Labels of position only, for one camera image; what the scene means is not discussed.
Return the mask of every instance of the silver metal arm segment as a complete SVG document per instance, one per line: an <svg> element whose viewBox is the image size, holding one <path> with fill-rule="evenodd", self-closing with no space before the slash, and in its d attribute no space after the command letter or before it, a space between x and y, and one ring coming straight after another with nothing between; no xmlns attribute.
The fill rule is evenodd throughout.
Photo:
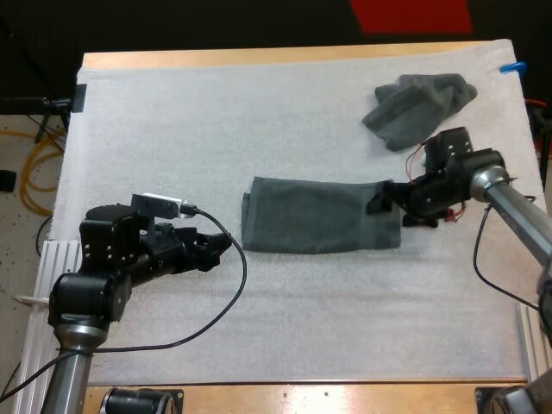
<svg viewBox="0 0 552 414"><path fill-rule="evenodd" d="M84 325L61 324L54 334L62 347L60 355L77 350L91 353L107 339L106 331ZM83 412L91 363L91 354L76 354L56 364L41 414Z"/></svg>
<svg viewBox="0 0 552 414"><path fill-rule="evenodd" d="M474 175L470 192L476 200L489 203L539 263L547 266L552 256L552 220L509 182L502 166L490 166Z"/></svg>
<svg viewBox="0 0 552 414"><path fill-rule="evenodd" d="M478 201L489 203L510 226L519 240L543 266L538 291L550 281L552 258L552 219L527 197L509 186L510 177L502 166L479 170L472 178L470 193ZM541 302L541 319L546 318ZM543 414L552 412L552 371L546 372L525 388L501 390L487 407L492 414Z"/></svg>

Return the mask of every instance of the red wire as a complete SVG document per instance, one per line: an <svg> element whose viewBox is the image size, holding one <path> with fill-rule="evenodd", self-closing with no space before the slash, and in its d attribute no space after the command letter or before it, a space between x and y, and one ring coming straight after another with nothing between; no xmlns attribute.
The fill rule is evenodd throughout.
<svg viewBox="0 0 552 414"><path fill-rule="evenodd" d="M416 151L414 151L412 154L410 154L408 156L408 158L406 159L406 164L405 164L405 168L406 168L406 176L408 177L408 180L410 181L410 183L412 183L412 164L414 164L414 157L416 156L416 154L418 153L418 151L420 149L423 148L423 145L425 144L425 142L422 142L418 148L416 148Z"/></svg>
<svg viewBox="0 0 552 414"><path fill-rule="evenodd" d="M528 105L535 105L535 106L540 106L541 108L546 108L548 105L548 103L544 102L544 101L541 101L540 99L525 99L525 103L528 104Z"/></svg>
<svg viewBox="0 0 552 414"><path fill-rule="evenodd" d="M462 201L462 207L458 211L448 209L448 217L445 218L445 222L457 222L466 212L466 202Z"/></svg>

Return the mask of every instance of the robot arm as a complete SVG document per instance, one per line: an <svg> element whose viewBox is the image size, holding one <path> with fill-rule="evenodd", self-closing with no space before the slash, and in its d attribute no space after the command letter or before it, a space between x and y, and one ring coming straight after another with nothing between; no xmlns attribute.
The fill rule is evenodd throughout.
<svg viewBox="0 0 552 414"><path fill-rule="evenodd" d="M512 179L498 152L472 150L465 129L444 131L425 146L426 173L410 183L386 182L382 193L368 203L368 214L395 203L405 211L403 225L436 227L436 220L454 204L470 198L489 203L543 266L537 287L539 314L551 341L552 218L510 186ZM501 390L487 409L492 414L552 412L552 371L525 388Z"/></svg>
<svg viewBox="0 0 552 414"><path fill-rule="evenodd" d="M80 225L82 264L62 274L50 294L48 323L60 342L43 414L83 410L91 355L120 321L132 288L164 274L209 271L231 245L225 234L175 229L155 218L183 216L189 207L174 198L134 195L130 206L89 210Z"/></svg>

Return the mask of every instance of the floor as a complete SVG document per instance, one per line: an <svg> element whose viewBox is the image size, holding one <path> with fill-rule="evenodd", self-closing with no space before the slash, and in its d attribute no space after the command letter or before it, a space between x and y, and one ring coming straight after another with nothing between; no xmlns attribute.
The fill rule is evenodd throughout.
<svg viewBox="0 0 552 414"><path fill-rule="evenodd" d="M57 129L59 118L52 118L49 125ZM16 130L34 135L37 129L37 125L26 116L0 116L0 131ZM19 173L33 145L33 140L27 138L0 135L0 169ZM60 165L60 158L45 162L35 172L34 181L39 185L52 185L59 179ZM33 295L40 259L35 251L35 237L45 218L25 209L19 198L18 186L19 176L14 193L0 193L0 332L3 332L0 342L0 388L5 386L21 358L28 308L12 298L15 295ZM548 188L547 205L552 211L552 182ZM54 198L53 192L41 198L37 196L36 200L52 209ZM47 237L47 230L46 226L41 234L42 240ZM0 414L10 412L11 401L0 405Z"/></svg>

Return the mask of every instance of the crumpled gray cloth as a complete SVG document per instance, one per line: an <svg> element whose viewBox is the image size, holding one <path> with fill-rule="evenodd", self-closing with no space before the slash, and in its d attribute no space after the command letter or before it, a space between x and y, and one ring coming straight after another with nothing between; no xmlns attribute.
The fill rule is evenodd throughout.
<svg viewBox="0 0 552 414"><path fill-rule="evenodd" d="M459 74L402 75L375 89L378 107L362 120L391 151L426 140L439 124L477 97Z"/></svg>
<svg viewBox="0 0 552 414"><path fill-rule="evenodd" d="M242 246L294 254L398 248L398 207L366 212L381 186L255 177L241 205Z"/></svg>

